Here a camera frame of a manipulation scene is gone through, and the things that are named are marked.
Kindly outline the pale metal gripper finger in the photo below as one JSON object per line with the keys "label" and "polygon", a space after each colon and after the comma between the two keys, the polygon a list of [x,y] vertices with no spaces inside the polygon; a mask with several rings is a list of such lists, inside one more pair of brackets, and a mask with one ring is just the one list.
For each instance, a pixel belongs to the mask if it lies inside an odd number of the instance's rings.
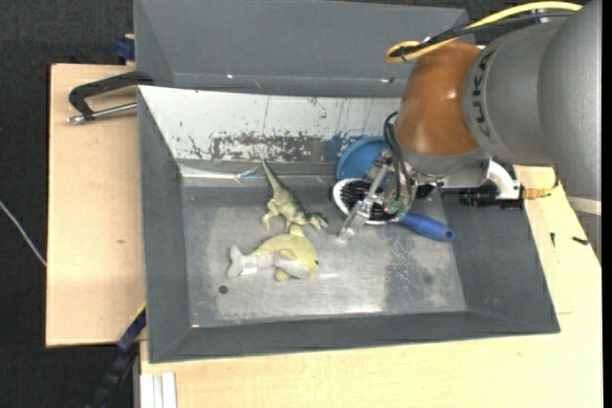
{"label": "pale metal gripper finger", "polygon": [[369,205],[364,201],[357,201],[351,208],[340,232],[340,238],[352,238],[369,220]]}

